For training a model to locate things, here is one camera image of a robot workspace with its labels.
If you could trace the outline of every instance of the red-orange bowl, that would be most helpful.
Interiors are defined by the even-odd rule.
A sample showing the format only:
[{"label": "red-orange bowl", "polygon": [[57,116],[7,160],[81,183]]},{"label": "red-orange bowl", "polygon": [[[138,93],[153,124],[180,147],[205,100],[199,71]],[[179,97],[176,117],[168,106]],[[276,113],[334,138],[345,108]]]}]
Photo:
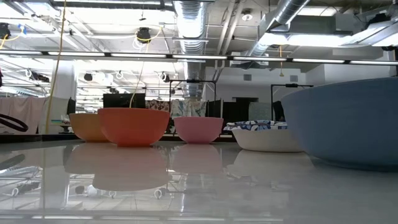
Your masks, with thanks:
[{"label": "red-orange bowl", "polygon": [[100,117],[98,114],[70,114],[70,124],[73,132],[80,139],[87,142],[107,142],[101,131]]},{"label": "red-orange bowl", "polygon": [[98,110],[101,130],[112,143],[121,147],[150,146],[164,134],[170,113],[138,108]]}]

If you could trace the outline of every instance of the light fixture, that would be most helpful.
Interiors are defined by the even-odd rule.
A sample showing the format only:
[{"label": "light fixture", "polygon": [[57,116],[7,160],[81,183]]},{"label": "light fixture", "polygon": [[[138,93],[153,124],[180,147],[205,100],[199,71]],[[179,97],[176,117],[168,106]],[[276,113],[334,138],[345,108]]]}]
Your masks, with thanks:
[{"label": "light fixture", "polygon": [[251,9],[243,9],[242,10],[242,20],[243,21],[249,21],[251,19],[253,19],[253,16],[251,14]]},{"label": "light fixture", "polygon": [[41,55],[38,51],[24,51],[24,50],[0,50],[0,54],[8,55]]},{"label": "light fixture", "polygon": [[129,54],[129,53],[111,53],[112,57],[132,57],[132,58],[166,58],[164,54]]},{"label": "light fixture", "polygon": [[398,62],[387,61],[369,61],[369,60],[352,60],[349,62],[352,65],[398,65]]},{"label": "light fixture", "polygon": [[307,47],[338,47],[343,41],[343,38],[337,35],[294,34],[289,37],[287,44]]},{"label": "light fixture", "polygon": [[173,55],[173,58],[181,58],[181,59],[226,60],[226,59],[227,59],[227,56],[217,56],[217,55]]},{"label": "light fixture", "polygon": [[293,62],[308,62],[308,63],[344,63],[344,60],[295,58],[295,59],[293,59]]},{"label": "light fixture", "polygon": [[286,58],[272,58],[272,57],[234,57],[234,60],[260,61],[260,62],[286,62]]},{"label": "light fixture", "polygon": [[[58,55],[59,52],[49,52],[49,55]],[[104,57],[104,53],[100,52],[61,52],[62,56],[91,56],[91,57]]]},{"label": "light fixture", "polygon": [[388,47],[396,45],[398,45],[398,33],[392,34],[391,36],[386,37],[382,41],[373,44],[373,47]]}]

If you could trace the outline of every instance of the spotlight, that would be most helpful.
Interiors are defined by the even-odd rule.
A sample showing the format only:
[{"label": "spotlight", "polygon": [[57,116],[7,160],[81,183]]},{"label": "spotlight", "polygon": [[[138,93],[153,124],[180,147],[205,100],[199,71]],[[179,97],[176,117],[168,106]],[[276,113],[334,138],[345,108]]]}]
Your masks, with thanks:
[{"label": "spotlight", "polygon": [[243,16],[242,16],[243,21],[249,21],[249,20],[253,19],[253,16],[251,14],[251,9],[243,9],[242,14],[243,14]]},{"label": "spotlight", "polygon": [[85,80],[86,81],[93,81],[93,75],[92,74],[90,74],[90,73],[86,73],[85,74]]},{"label": "spotlight", "polygon": [[170,77],[168,74],[165,74],[164,72],[162,72],[161,75],[159,75],[159,78],[165,82],[165,83],[169,83],[170,82]]},{"label": "spotlight", "polygon": [[150,34],[148,27],[140,27],[139,31],[137,32],[137,40],[142,44],[149,44]]}]

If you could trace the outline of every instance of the bowl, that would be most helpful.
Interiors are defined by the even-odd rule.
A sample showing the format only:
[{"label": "bowl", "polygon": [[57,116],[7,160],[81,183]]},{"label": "bowl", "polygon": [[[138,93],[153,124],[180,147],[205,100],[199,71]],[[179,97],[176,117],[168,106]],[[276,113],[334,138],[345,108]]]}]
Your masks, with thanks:
[{"label": "bowl", "polygon": [[223,118],[174,118],[175,130],[182,140],[190,144],[209,144],[221,133]]},{"label": "bowl", "polygon": [[261,152],[302,152],[289,129],[263,131],[232,130],[243,149]]},{"label": "bowl", "polygon": [[70,124],[76,136],[87,142],[107,142],[101,131],[98,114],[70,114]]},{"label": "bowl", "polygon": [[121,147],[149,146],[164,134],[170,113],[138,108],[103,108],[98,110],[106,138]]},{"label": "bowl", "polygon": [[282,99],[286,121],[309,154],[358,169],[398,166],[398,78],[323,85]]}]

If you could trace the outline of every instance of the blue and white patterned bowl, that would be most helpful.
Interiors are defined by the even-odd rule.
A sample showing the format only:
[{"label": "blue and white patterned bowl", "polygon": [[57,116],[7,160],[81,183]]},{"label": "blue and white patterned bowl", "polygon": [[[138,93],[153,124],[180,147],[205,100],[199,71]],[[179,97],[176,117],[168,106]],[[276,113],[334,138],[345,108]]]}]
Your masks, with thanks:
[{"label": "blue and white patterned bowl", "polygon": [[300,90],[282,105],[289,129],[309,154],[359,169],[398,166],[398,78]]}]

